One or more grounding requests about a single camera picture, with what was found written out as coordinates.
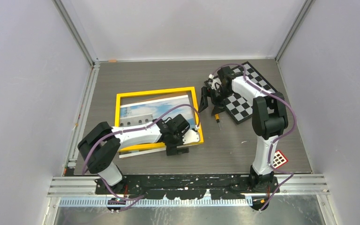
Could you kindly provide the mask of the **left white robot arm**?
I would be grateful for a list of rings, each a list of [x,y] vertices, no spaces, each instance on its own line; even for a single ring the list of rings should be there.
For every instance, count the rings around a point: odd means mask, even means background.
[[[177,147],[185,145],[184,136],[189,130],[190,124],[181,114],[130,127],[111,127],[107,122],[100,122],[77,145],[84,159],[82,173],[99,175],[112,193],[120,194],[125,182],[113,162],[119,150],[139,144],[164,143],[173,155]]]

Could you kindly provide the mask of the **yellow picture frame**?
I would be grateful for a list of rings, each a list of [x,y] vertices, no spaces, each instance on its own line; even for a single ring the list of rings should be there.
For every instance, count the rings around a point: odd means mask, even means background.
[[[198,125],[198,123],[200,122],[200,119],[199,119],[199,115],[198,115],[199,107],[197,105],[195,87],[182,87],[182,88],[119,93],[116,96],[114,125],[116,127],[119,127],[120,106],[126,105],[126,104],[131,104],[131,103],[136,103],[136,102],[154,98],[154,97],[158,97],[160,95],[167,95],[167,94],[180,93],[180,92],[186,92],[191,97],[190,101],[192,102],[192,105],[189,105],[189,107],[194,110],[196,125]]]

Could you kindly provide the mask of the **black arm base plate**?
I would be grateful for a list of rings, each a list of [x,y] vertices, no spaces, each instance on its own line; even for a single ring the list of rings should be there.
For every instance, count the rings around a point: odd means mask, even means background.
[[[278,190],[278,180],[252,185],[248,174],[139,174],[126,175],[116,186],[108,189],[102,179],[96,179],[97,195],[124,195],[129,199],[167,198],[174,200],[201,199],[210,195],[213,200],[241,199],[242,194],[267,197]]]

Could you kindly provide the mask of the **orange handled screwdriver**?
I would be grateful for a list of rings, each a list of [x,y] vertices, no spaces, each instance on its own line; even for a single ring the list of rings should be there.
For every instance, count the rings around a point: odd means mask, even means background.
[[[221,123],[220,123],[220,117],[219,117],[219,114],[215,114],[215,120],[216,120],[216,123],[218,124],[218,127],[219,129],[221,130]]]

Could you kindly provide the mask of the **building and sky photo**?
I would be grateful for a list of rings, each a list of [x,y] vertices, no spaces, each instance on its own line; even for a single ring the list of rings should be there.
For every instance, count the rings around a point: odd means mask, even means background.
[[[190,100],[191,97],[186,92],[180,92],[160,95],[158,97],[153,97],[136,103],[122,105],[120,106],[119,126],[129,127],[134,125],[142,125],[147,122],[152,122],[153,119],[157,119],[162,114],[177,105],[192,105],[192,102]],[[189,122],[191,127],[196,125],[194,110],[191,109],[189,106],[177,108],[164,116],[163,119],[172,119],[178,114],[183,115],[183,117]],[[132,150],[126,152],[119,152],[119,158],[129,158],[160,151],[165,151],[165,147],[149,150]]]

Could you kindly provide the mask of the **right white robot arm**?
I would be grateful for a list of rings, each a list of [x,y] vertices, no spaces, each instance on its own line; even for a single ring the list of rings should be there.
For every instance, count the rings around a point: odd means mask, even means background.
[[[286,108],[280,92],[265,90],[247,75],[247,68],[242,73],[234,73],[228,64],[218,68],[217,75],[210,74],[201,88],[199,112],[208,107],[208,100],[213,104],[212,115],[225,111],[225,99],[238,94],[252,105],[252,127],[257,135],[255,159],[250,167],[248,184],[254,192],[262,192],[273,182],[273,156],[277,141],[288,127]]]

